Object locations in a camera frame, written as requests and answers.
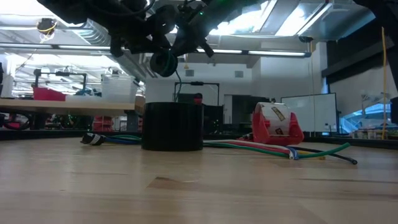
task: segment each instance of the whiteboard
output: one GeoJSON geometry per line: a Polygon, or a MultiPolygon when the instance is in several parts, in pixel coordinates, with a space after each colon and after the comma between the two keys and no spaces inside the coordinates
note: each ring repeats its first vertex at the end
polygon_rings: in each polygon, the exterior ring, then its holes
{"type": "Polygon", "coordinates": [[[296,114],[302,131],[337,132],[335,93],[286,97],[282,103],[296,114]]]}

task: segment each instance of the robotic arm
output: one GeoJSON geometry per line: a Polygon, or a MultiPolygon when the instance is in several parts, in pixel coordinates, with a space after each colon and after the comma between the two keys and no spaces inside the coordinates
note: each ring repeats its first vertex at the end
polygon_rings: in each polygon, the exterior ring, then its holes
{"type": "Polygon", "coordinates": [[[206,36],[217,28],[233,11],[265,0],[202,0],[196,8],[184,0],[175,8],[164,5],[146,18],[155,0],[38,0],[68,23],[84,23],[91,19],[107,28],[111,36],[111,53],[122,56],[121,47],[132,54],[154,53],[151,69],[162,77],[171,76],[177,69],[177,57],[196,52],[201,47],[211,57],[214,51],[206,43],[206,36]],[[178,27],[173,45],[166,34],[178,27]]]}

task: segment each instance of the wooden floor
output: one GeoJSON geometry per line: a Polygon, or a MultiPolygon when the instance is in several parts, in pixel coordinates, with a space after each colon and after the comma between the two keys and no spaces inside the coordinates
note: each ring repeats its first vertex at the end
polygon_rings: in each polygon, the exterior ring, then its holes
{"type": "Polygon", "coordinates": [[[0,223],[397,224],[398,151],[341,154],[358,165],[235,149],[0,142],[0,223]]]}

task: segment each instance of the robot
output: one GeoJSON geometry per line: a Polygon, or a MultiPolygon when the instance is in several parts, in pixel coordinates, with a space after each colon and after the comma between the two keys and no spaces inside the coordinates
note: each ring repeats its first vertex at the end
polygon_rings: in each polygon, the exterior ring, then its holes
{"type": "MultiPolygon", "coordinates": [[[[202,0],[196,8],[195,0],[184,0],[174,7],[164,5],[147,17],[155,4],[150,0],[38,0],[46,8],[68,23],[81,24],[91,19],[107,28],[111,36],[111,53],[122,56],[122,47],[132,54],[153,53],[151,69],[162,77],[173,75],[177,57],[196,52],[201,47],[207,56],[214,51],[206,43],[206,36],[235,10],[262,3],[265,0],[202,0]],[[173,45],[166,34],[178,27],[173,45]]],[[[397,0],[354,0],[369,8],[395,43],[398,43],[398,20],[394,7],[397,0]]]]}

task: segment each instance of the red box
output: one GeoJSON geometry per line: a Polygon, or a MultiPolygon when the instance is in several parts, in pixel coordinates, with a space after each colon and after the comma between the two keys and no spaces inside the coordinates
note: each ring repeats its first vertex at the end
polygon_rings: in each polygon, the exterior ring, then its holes
{"type": "Polygon", "coordinates": [[[33,99],[34,100],[51,100],[51,101],[65,101],[66,95],[47,88],[33,88],[33,99]]]}

